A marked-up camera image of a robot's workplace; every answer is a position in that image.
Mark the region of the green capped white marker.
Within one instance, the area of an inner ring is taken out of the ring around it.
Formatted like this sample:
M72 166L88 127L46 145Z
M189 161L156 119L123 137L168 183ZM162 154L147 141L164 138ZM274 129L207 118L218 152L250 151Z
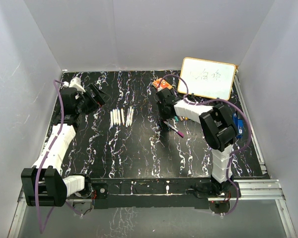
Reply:
M132 111L133 111L133 108L130 107L130 108L129 108L129 112L128 112L128 126L131 125Z

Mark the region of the light blue capped marker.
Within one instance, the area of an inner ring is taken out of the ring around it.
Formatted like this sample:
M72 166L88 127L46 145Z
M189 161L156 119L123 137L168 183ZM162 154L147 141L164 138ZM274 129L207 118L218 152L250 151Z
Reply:
M117 113L116 113L116 109L113 110L113 122L114 122L114 125L117 125Z

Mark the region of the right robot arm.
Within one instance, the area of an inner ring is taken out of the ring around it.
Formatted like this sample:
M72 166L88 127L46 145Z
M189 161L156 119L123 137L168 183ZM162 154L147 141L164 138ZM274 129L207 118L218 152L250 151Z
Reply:
M159 90L156 95L159 115L164 121L174 116L187 117L201 125L213 160L208 193L224 196L232 182L231 153L237 136L237 127L227 107L221 104L197 105L175 96L169 88Z

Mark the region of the blue capped white marker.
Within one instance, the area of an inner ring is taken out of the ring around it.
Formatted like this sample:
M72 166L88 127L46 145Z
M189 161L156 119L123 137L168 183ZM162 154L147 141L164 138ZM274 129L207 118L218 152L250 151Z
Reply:
M114 125L114 115L113 115L113 111L110 112L110 122L111 122L111 127L113 127Z

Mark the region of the teal capped white marker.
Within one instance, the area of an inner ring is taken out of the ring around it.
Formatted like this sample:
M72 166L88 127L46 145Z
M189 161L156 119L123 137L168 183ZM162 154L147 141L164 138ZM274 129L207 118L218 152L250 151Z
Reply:
M117 109L117 119L118 119L118 125L121 125L121 114L119 109Z

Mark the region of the dark blue capped marker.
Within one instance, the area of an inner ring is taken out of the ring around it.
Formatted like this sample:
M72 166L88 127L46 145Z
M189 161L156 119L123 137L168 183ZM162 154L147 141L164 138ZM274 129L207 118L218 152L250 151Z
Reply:
M130 123L130 114L131 114L131 107L128 108L127 110L127 116L126 116L126 127L129 126L129 123Z

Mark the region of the purple capped white marker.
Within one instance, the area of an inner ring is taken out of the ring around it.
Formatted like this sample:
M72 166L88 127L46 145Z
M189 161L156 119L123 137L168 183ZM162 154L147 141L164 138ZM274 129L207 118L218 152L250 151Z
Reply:
M176 132L181 138L184 137L184 134L182 132L180 132L178 129L176 129L174 126L172 126L170 123L168 123L167 121L163 121L163 123L165 125L167 125L170 129L172 129L174 132Z

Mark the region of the orange capped white marker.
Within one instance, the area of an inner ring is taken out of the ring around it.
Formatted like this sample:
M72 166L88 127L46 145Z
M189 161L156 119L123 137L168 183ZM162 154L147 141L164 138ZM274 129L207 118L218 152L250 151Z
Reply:
M122 122L122 125L125 125L125 116L124 116L124 109L121 108L121 122Z

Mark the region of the dark green capped marker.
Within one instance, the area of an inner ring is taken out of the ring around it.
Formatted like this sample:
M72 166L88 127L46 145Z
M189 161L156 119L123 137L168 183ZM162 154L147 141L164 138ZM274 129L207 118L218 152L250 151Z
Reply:
M120 119L119 119L119 110L115 109L115 118L116 118L116 124L120 124Z

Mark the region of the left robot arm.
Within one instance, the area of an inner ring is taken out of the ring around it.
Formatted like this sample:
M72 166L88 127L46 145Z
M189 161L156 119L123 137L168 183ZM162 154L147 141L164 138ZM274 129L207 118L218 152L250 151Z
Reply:
M64 82L57 92L58 109L47 144L32 167L21 173L28 206L62 207L72 194L77 193L82 198L92 194L93 186L86 176L74 174L62 178L61 166L82 116L101 108L106 93L93 83L83 87L74 81Z

